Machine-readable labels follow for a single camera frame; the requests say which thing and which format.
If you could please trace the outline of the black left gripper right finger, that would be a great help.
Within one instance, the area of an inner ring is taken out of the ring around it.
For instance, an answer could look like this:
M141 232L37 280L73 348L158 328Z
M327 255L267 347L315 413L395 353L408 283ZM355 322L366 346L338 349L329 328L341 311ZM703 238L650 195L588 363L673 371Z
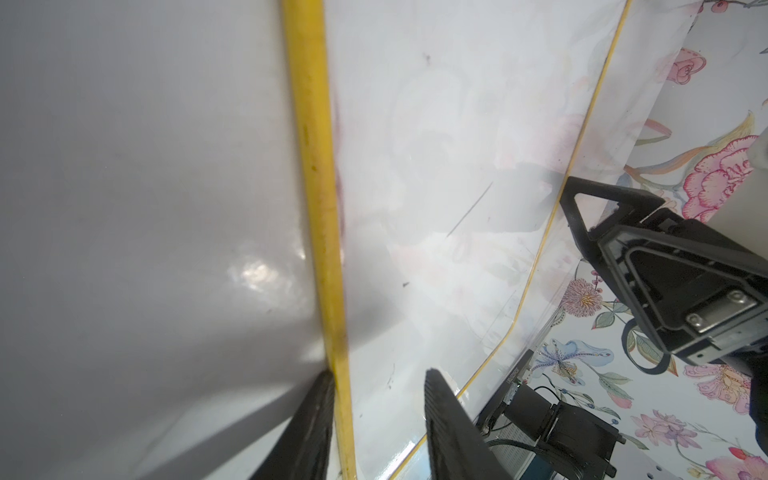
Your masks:
M424 400L432 479L511 479L437 369L426 371Z

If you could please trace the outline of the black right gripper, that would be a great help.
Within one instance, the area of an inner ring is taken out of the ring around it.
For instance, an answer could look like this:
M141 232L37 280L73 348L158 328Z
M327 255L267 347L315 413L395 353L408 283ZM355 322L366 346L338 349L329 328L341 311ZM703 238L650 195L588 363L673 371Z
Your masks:
M690 365L766 374L766 259L659 209L663 203L644 190L574 176L563 188L563 214L579 252L602 264L664 353Z

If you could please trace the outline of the yellow-framed whiteboard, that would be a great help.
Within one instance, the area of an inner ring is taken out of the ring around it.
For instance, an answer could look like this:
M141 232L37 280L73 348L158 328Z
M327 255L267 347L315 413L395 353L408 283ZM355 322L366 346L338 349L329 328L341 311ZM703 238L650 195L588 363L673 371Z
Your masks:
M281 3L342 479L427 474L573 271L565 177L613 178L696 1Z

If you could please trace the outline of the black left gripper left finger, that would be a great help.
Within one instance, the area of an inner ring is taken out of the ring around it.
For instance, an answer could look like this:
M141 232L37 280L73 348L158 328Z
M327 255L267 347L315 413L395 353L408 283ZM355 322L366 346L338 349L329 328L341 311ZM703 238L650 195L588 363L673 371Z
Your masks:
M334 421L335 379L321 372L251 480L327 478Z

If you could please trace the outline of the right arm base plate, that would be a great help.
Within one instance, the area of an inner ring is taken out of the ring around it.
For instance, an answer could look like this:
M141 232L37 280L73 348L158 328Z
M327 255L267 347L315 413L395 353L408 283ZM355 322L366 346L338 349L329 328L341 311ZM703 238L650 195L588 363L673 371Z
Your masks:
M567 479L614 479L617 468L611 458L615 446L624 444L625 438L592 413L562 400L551 403L524 384L522 376L533 356L530 349L522 354L475 421L476 428L487 436L504 416L533 443L498 438L487 445L528 450Z

